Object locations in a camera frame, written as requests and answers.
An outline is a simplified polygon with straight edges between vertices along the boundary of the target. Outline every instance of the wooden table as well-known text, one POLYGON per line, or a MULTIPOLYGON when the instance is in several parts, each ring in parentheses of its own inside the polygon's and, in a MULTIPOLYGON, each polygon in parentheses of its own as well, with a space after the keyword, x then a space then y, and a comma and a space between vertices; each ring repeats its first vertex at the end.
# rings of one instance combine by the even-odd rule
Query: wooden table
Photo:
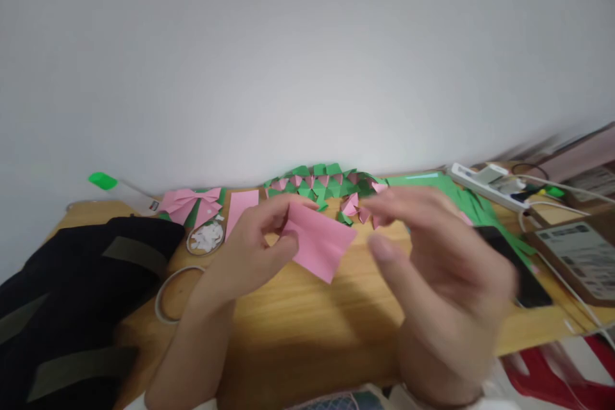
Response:
MULTIPOLYGON (((229 203, 227 195, 222 209, 225 217, 229 203)), ((334 218, 340 199, 329 199, 328 203, 324 213, 334 218)), ((520 232, 515 213, 497 204, 494 209, 511 232, 520 232)), ((130 213, 131 209, 116 201, 75 203, 53 233, 130 213)), ((553 223, 576 217, 557 209, 545 213, 553 223)), ((391 384, 398 379, 395 336, 402 313, 366 247, 367 237, 374 232, 371 222, 362 225, 353 218, 358 236, 330 286, 291 263, 264 287, 239 300, 218 392, 219 408, 282 408, 364 382, 391 384)), ((409 235, 399 222, 376 232, 411 249, 409 235)), ((168 274, 188 265, 207 266, 214 257, 191 256, 182 243, 170 260, 168 274)), ((511 306, 498 355, 596 328, 539 258, 534 258, 534 263, 554 305, 531 310, 511 306)), ((181 315, 198 277, 197 271, 188 271, 169 285, 164 298, 168 314, 181 315)), ((605 323, 615 320, 615 309, 595 311, 605 323)), ((153 299, 118 326, 117 342, 138 346, 140 354, 116 409, 124 408, 144 391, 174 331, 174 326, 157 321, 153 299)))

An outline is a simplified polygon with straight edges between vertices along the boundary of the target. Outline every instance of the label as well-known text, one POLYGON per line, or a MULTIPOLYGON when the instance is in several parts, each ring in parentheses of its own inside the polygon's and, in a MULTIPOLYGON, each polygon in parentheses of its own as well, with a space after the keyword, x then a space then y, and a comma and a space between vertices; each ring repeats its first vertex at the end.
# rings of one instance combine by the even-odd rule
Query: label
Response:
POLYGON ((615 248, 589 224, 564 224, 536 235, 594 297, 615 300, 615 248))
MULTIPOLYGON (((575 188, 599 193, 600 195, 610 195, 615 193, 615 174, 608 168, 596 167, 569 179, 566 184, 575 188)), ((572 194, 579 202, 597 199, 597 197, 582 192, 572 192, 572 194)))

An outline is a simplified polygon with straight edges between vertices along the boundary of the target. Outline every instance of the hand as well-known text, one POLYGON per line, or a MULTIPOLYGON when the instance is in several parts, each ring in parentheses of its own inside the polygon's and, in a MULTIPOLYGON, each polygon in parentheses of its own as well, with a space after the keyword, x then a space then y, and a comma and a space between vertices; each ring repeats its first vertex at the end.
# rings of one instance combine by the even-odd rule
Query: hand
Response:
POLYGON ((299 251, 297 237, 284 235, 269 247, 265 234, 282 231, 291 202, 318 208, 306 197, 280 194, 246 209, 195 287, 191 301, 203 299, 204 291, 220 304, 234 301, 280 272, 299 251))
POLYGON ((432 406, 471 404, 489 375, 498 331, 514 297, 513 266, 437 189, 389 188, 363 205, 389 224, 399 219, 411 230, 410 258, 382 235, 368 240, 406 316, 399 337, 406 386, 432 406))

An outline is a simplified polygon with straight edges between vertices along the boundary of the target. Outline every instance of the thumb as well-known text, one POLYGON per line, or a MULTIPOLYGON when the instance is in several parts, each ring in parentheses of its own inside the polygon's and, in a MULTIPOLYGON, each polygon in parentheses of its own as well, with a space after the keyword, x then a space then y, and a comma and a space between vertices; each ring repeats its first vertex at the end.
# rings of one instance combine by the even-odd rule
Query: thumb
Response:
POLYGON ((370 235, 368 246, 382 278, 412 324, 428 319, 433 303, 441 300, 410 262, 409 256, 383 235, 370 235))
POLYGON ((286 231, 277 242, 266 250, 272 263, 282 267, 295 257, 299 251, 299 236, 295 231, 286 231))

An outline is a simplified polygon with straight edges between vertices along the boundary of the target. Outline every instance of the black phone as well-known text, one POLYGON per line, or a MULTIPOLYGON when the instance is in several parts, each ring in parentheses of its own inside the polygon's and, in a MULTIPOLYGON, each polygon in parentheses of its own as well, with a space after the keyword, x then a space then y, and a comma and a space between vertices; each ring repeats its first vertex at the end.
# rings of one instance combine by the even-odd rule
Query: black phone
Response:
POLYGON ((483 239, 490 244, 491 248, 508 259, 519 273, 519 288, 517 292, 517 303, 523 308, 540 308, 551 306, 553 300, 534 277, 532 271, 517 256, 510 243, 504 238, 502 233, 493 226, 475 227, 476 231, 483 239))

